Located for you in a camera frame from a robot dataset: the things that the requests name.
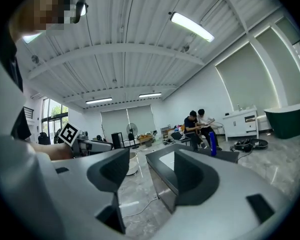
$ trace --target white cabinet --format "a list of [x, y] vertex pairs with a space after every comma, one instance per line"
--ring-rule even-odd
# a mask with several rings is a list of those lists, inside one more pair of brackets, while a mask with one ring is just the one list
[[242, 137], [256, 135], [259, 138], [257, 108], [234, 111], [223, 118], [225, 140], [228, 137]]

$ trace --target seated man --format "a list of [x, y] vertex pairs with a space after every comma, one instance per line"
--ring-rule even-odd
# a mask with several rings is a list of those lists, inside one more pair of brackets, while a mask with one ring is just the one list
[[191, 143], [194, 151], [198, 150], [198, 145], [201, 145], [203, 149], [207, 147], [197, 134], [197, 130], [200, 130], [201, 128], [201, 126], [196, 126], [197, 122], [197, 113], [193, 110], [190, 112], [190, 115], [186, 119], [184, 119], [184, 134], [187, 137], [191, 138]]
[[215, 121], [214, 118], [210, 118], [208, 116], [205, 116], [205, 110], [204, 109], [199, 109], [198, 110], [199, 116], [197, 117], [198, 122], [196, 123], [196, 126], [199, 126], [200, 132], [203, 136], [205, 136], [206, 140], [209, 143], [209, 146], [211, 147], [211, 141], [210, 141], [210, 136], [209, 133], [213, 132], [214, 139], [215, 139], [215, 144], [216, 144], [216, 149], [217, 150], [222, 150], [218, 144], [218, 139], [215, 131], [211, 128], [210, 124]]

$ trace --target standing fan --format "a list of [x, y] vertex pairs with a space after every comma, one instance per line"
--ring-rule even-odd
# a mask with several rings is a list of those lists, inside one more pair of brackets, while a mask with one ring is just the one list
[[134, 146], [132, 147], [132, 149], [135, 150], [135, 149], [139, 148], [139, 146], [137, 146], [136, 142], [135, 142], [135, 136], [137, 136], [137, 134], [138, 134], [137, 126], [134, 123], [129, 123], [126, 126], [126, 133], [128, 134], [129, 144], [131, 141], [133, 141], [133, 143], [134, 143]]

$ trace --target black shirt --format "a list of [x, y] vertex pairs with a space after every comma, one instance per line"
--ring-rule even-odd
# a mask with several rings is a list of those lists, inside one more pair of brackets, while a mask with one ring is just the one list
[[[19, 66], [16, 58], [17, 47], [12, 40], [8, 26], [3, 30], [0, 38], [0, 62], [15, 84], [23, 92], [22, 77], [19, 71]], [[22, 109], [17, 117], [11, 135], [15, 139], [25, 140], [30, 137], [31, 132], [28, 127], [25, 110]]]
[[188, 128], [196, 127], [197, 122], [198, 122], [197, 119], [195, 119], [194, 121], [189, 120], [188, 117], [186, 119], [184, 119], [184, 133], [186, 134], [186, 133], [194, 132], [194, 130], [187, 131], [187, 127]]

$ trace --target qr code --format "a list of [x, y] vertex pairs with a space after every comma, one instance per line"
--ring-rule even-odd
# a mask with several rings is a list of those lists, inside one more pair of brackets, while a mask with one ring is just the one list
[[58, 137], [62, 139], [65, 143], [67, 143], [69, 146], [72, 146], [72, 144], [75, 142], [76, 137], [79, 134], [79, 131], [80, 130], [77, 127], [67, 122], [61, 130]]

